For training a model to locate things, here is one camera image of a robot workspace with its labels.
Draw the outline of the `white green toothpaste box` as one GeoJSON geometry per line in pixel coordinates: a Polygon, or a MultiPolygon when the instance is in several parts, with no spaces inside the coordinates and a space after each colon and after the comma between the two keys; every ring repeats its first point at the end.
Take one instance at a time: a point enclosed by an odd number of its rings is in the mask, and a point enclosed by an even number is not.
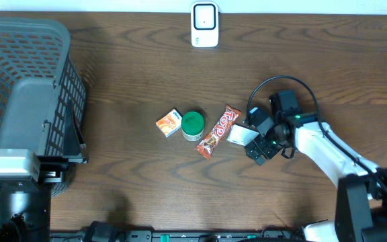
{"type": "Polygon", "coordinates": [[[250,128],[246,128],[244,126],[240,126],[238,124],[234,124],[230,129],[229,135],[227,136],[226,140],[236,145],[246,146],[258,135],[259,133],[257,131],[251,130],[250,128]]]}

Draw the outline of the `orange chocolate bar wrapper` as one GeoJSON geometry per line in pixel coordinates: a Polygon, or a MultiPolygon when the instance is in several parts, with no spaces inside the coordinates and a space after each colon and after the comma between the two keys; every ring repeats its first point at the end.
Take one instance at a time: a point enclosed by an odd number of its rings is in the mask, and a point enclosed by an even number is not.
{"type": "Polygon", "coordinates": [[[197,145],[196,150],[206,159],[210,159],[214,149],[219,145],[224,136],[228,134],[240,115],[240,110],[226,105],[223,115],[221,115],[213,129],[197,145]]]}

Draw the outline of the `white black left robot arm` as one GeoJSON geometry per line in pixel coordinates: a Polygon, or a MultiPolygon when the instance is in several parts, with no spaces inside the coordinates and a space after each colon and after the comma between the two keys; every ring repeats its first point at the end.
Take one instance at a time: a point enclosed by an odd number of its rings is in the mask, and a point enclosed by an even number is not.
{"type": "Polygon", "coordinates": [[[61,156],[27,149],[0,149],[0,241],[49,241],[53,192],[67,189],[77,163],[86,161],[85,141],[68,102],[61,156]]]}

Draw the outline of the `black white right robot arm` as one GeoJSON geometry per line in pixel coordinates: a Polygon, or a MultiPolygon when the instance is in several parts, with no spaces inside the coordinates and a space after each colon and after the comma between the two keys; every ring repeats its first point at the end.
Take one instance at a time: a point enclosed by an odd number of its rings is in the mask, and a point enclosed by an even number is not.
{"type": "Polygon", "coordinates": [[[286,149],[306,155],[337,187],[335,217],[302,227],[305,241],[387,241],[387,168],[365,159],[341,140],[317,112],[295,105],[268,114],[253,108],[247,124],[259,135],[246,153],[262,165],[286,149]]]}

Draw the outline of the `white barcode scanner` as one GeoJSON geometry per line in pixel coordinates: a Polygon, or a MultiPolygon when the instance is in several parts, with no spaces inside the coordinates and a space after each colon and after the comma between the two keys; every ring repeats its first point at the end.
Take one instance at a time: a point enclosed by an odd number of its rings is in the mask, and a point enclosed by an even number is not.
{"type": "Polygon", "coordinates": [[[198,1],[191,6],[191,44],[213,48],[219,41],[219,11],[212,1],[198,1]]]}

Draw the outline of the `green lid jar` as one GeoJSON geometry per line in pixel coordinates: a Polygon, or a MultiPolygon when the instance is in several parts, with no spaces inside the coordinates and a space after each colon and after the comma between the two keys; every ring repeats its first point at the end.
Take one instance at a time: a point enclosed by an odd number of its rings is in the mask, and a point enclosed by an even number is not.
{"type": "Polygon", "coordinates": [[[198,112],[187,112],[181,121],[183,137],[191,142],[200,140],[204,134],[205,120],[198,112]]]}

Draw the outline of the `grey plastic mesh basket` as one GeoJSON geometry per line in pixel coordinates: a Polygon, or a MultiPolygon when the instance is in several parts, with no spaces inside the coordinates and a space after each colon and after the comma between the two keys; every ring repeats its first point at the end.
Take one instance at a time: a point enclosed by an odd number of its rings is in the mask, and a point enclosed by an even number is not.
{"type": "Polygon", "coordinates": [[[87,91],[70,44],[60,22],[0,17],[0,149],[61,156],[69,99],[81,129],[87,91]]]}

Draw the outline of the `small orange box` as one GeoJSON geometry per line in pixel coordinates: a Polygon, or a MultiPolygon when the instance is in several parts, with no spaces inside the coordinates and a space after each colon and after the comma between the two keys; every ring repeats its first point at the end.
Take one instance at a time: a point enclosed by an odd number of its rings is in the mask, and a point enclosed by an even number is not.
{"type": "Polygon", "coordinates": [[[181,121],[181,113],[176,108],[173,108],[168,114],[156,121],[156,126],[168,138],[181,128],[181,121]]]}

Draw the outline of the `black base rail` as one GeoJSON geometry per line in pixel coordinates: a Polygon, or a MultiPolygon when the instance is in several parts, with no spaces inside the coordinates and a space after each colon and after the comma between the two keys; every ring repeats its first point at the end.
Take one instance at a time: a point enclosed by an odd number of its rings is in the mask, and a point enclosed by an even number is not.
{"type": "Polygon", "coordinates": [[[301,229],[268,226],[258,231],[157,231],[151,227],[115,227],[98,221],[79,231],[53,231],[50,241],[231,242],[305,241],[301,229]]]}

